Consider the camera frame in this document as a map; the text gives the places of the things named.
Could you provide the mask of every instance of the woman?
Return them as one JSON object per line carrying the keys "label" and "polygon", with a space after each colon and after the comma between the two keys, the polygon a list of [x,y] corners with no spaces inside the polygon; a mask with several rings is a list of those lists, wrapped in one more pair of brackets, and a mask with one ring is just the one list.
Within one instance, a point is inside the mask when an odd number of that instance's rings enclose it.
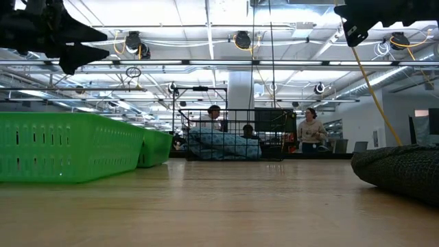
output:
{"label": "woman", "polygon": [[316,153],[321,142],[328,137],[321,121],[316,120],[316,110],[308,108],[305,111],[305,120],[299,124],[298,140],[302,142],[302,153]]}

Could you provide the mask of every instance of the man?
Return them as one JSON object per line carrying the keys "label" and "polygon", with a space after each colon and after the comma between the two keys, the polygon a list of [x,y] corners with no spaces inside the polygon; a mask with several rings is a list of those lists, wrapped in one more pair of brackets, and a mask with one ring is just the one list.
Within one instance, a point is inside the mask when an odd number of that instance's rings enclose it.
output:
{"label": "man", "polygon": [[250,124],[246,124],[242,130],[244,131],[244,135],[241,136],[245,139],[253,139],[253,140],[259,140],[261,141],[261,139],[258,136],[253,135],[253,126],[251,126]]}
{"label": "man", "polygon": [[219,117],[221,108],[213,105],[207,109],[208,115],[200,117],[200,121],[197,121],[196,126],[199,128],[208,128],[212,130],[221,130],[221,125],[216,119]]}

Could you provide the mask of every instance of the white wall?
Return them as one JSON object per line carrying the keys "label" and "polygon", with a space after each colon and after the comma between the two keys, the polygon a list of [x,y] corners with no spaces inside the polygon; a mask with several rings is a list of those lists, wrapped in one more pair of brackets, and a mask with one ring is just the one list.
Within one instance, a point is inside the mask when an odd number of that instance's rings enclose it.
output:
{"label": "white wall", "polygon": [[[428,108],[439,108],[439,99],[423,92],[418,95],[407,95],[399,93],[384,93],[384,113],[388,117],[395,132],[403,145],[409,145],[410,125],[409,116],[414,117],[414,110],[427,110]],[[398,144],[390,132],[386,130],[385,139],[388,147]]]}
{"label": "white wall", "polygon": [[[375,92],[379,103],[383,103],[381,90]],[[337,106],[334,113],[325,113],[318,119],[322,123],[341,119],[343,122],[343,138],[348,139],[346,152],[354,150],[355,142],[367,141],[368,149],[376,149],[373,145],[373,132],[376,130],[379,137],[379,147],[385,147],[385,126],[377,107],[371,96],[360,97],[358,103],[342,103]]]}

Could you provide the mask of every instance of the blue blanket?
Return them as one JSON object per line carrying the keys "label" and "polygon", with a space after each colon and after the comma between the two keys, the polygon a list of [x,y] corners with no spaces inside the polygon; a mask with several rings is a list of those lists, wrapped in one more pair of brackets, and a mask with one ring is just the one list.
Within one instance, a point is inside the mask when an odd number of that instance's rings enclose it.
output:
{"label": "blue blanket", "polygon": [[259,140],[245,139],[210,128],[189,131],[189,149],[202,159],[258,159],[261,158]]}

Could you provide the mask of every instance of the dark knit fabric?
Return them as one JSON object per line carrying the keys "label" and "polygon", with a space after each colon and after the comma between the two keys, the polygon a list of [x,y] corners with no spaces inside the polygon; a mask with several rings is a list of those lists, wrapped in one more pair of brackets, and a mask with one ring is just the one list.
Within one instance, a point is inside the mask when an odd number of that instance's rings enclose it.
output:
{"label": "dark knit fabric", "polygon": [[355,154],[351,165],[367,183],[439,206],[439,148],[370,150]]}

